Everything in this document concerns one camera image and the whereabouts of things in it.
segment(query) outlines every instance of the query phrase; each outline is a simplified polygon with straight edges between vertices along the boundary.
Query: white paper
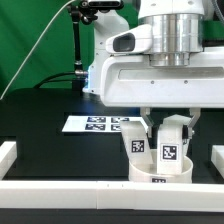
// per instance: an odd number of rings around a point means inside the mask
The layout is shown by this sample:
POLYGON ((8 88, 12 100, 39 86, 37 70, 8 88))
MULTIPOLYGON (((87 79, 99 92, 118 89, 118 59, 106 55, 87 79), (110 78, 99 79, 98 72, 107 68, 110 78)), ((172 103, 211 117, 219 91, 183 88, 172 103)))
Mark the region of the white paper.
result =
POLYGON ((62 132, 121 132, 120 120, 140 121, 147 130, 142 117, 69 116, 62 132))

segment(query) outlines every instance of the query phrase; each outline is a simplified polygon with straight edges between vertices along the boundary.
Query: white cup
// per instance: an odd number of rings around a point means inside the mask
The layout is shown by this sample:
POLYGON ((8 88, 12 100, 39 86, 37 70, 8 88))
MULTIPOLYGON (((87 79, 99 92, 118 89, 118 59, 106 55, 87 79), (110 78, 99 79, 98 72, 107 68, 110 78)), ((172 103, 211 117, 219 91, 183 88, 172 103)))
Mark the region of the white cup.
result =
POLYGON ((129 180, 133 182, 149 182, 149 183, 192 183, 193 163, 184 156, 183 171, 180 175, 160 175, 157 174, 157 150, 152 149, 152 158, 154 164, 149 169, 141 164, 131 164, 129 162, 129 180))

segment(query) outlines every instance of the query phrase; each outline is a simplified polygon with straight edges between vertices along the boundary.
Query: white panel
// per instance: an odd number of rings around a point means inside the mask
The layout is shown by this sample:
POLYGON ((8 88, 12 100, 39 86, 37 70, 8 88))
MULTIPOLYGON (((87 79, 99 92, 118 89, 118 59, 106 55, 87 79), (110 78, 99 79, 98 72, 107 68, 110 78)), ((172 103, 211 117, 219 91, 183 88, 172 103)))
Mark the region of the white panel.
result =
POLYGON ((0 147, 0 179, 2 180, 17 158, 16 142, 4 142, 0 147))
POLYGON ((96 182, 2 181, 0 208, 96 209, 96 182))
POLYGON ((211 161, 224 178, 224 146, 214 145, 212 147, 211 161))

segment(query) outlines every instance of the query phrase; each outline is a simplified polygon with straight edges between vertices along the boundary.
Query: black table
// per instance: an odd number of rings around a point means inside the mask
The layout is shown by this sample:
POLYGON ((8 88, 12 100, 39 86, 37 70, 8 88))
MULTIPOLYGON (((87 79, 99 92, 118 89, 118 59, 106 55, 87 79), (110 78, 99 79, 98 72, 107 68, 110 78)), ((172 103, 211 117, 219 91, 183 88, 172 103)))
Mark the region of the black table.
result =
MULTIPOLYGON (((153 109, 156 125, 182 109, 153 109)), ((18 158, 5 180, 128 180, 120 133, 62 133, 69 115, 139 116, 138 108, 107 108, 64 89, 21 89, 0 102, 0 141, 16 140, 18 158)), ((223 184, 210 162, 212 145, 224 144, 224 111, 202 110, 188 156, 194 183, 223 184)), ((223 214, 131 210, 1 209, 0 223, 223 223, 223 214)))

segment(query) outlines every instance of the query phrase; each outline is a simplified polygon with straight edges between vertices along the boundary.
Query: silver cylinder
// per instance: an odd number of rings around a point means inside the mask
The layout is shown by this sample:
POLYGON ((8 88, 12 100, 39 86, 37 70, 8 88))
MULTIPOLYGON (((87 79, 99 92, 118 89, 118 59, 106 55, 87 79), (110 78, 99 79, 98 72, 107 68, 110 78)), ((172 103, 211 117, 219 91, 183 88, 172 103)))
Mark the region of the silver cylinder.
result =
POLYGON ((189 53, 202 51, 202 21, 198 14, 171 14, 143 18, 152 26, 152 66, 186 66, 189 53))

